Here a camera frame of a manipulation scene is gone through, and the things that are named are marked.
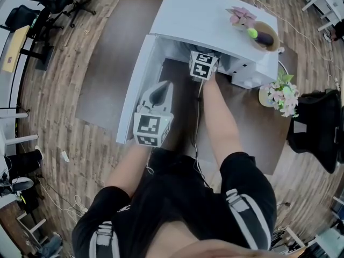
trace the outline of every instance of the yellow board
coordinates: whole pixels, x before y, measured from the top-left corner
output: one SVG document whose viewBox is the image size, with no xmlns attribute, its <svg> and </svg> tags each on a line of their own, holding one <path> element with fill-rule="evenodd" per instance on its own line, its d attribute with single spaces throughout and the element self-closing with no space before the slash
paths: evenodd
<svg viewBox="0 0 344 258">
<path fill-rule="evenodd" d="M 10 73 L 13 73 L 15 71 L 20 55 L 20 49 L 23 47 L 26 39 L 26 34 L 29 29 L 30 26 L 25 26 L 15 31 L 11 40 L 10 47 L 6 53 L 4 64 L 2 66 L 2 69 L 4 71 L 8 71 Z"/>
</svg>

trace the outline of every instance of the sneaker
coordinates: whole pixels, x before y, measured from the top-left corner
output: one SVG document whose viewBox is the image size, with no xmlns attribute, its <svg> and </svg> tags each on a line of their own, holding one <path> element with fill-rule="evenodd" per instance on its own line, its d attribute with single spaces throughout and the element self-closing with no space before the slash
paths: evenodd
<svg viewBox="0 0 344 258">
<path fill-rule="evenodd" d="M 60 235 L 59 233 L 57 233 L 57 232 L 54 231 L 53 234 L 56 235 L 56 236 L 58 236 L 58 237 L 60 237 L 60 239 L 62 240 L 62 237 L 61 237 L 61 235 Z"/>
<path fill-rule="evenodd" d="M 38 145 L 36 145 L 34 149 L 38 150 L 41 153 L 42 160 L 44 160 L 44 153 L 42 152 L 42 149 Z"/>
<path fill-rule="evenodd" d="M 327 42 L 331 43 L 331 37 L 329 37 L 326 33 L 324 33 L 324 38 Z"/>
</svg>

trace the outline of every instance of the flower vase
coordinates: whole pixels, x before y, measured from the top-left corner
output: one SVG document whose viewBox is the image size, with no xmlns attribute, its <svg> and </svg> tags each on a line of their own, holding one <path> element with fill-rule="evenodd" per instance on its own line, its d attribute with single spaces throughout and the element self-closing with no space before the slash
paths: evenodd
<svg viewBox="0 0 344 258">
<path fill-rule="evenodd" d="M 260 104 L 262 104 L 263 106 L 265 106 L 265 107 L 274 107 L 272 100 L 268 98 L 267 90 L 260 89 L 258 97 L 259 97 Z"/>
</svg>

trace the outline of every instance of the white table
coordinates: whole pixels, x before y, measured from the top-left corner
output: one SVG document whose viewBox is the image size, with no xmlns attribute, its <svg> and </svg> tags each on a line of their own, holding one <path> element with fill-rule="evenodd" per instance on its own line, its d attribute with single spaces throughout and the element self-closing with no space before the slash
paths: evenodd
<svg viewBox="0 0 344 258">
<path fill-rule="evenodd" d="M 278 32 L 276 17 L 239 0 L 163 0 L 138 56 L 126 94 L 116 141 L 124 144 L 143 92 L 159 81 L 166 58 L 189 62 L 185 44 L 221 52 L 219 72 L 246 89 L 277 79 L 278 52 L 256 49 L 246 32 L 235 29 L 226 9 L 245 7 L 257 21 Z"/>
<path fill-rule="evenodd" d="M 308 4 L 306 4 L 303 8 L 302 11 L 307 10 L 311 5 L 313 5 L 317 0 L 307 0 Z M 342 20 L 341 15 L 339 13 L 339 10 L 336 8 L 336 6 L 334 6 L 334 4 L 336 3 L 336 1 L 333 0 L 325 0 L 325 2 L 327 3 L 327 5 L 329 6 L 330 10 L 325 13 L 324 15 L 322 15 L 320 18 L 324 19 L 325 17 L 329 16 L 330 14 L 334 14 L 336 16 L 336 19 L 333 21 L 328 22 L 327 24 L 321 26 L 318 28 L 318 31 L 322 31 L 323 29 L 331 26 L 331 25 L 335 25 L 336 23 L 338 23 L 339 21 Z"/>
</svg>

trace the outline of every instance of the yellow ball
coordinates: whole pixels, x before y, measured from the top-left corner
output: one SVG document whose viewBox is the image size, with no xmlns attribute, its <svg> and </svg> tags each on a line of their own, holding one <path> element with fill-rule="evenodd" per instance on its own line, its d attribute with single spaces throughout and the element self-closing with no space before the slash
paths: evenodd
<svg viewBox="0 0 344 258">
<path fill-rule="evenodd" d="M 258 31 L 254 28 L 248 28 L 247 29 L 248 35 L 252 38 L 257 38 L 258 37 Z"/>
</svg>

